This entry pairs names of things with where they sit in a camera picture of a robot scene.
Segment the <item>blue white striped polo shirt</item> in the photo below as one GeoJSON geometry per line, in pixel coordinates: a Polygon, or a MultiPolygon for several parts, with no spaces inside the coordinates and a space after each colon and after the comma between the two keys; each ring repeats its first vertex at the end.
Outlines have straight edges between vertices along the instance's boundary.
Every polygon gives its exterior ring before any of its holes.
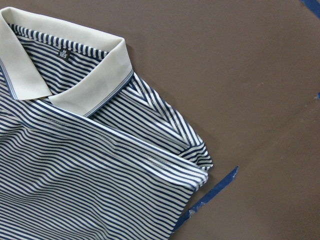
{"type": "Polygon", "coordinates": [[[122,37],[1,9],[1,239],[166,240],[212,166],[122,37]]]}

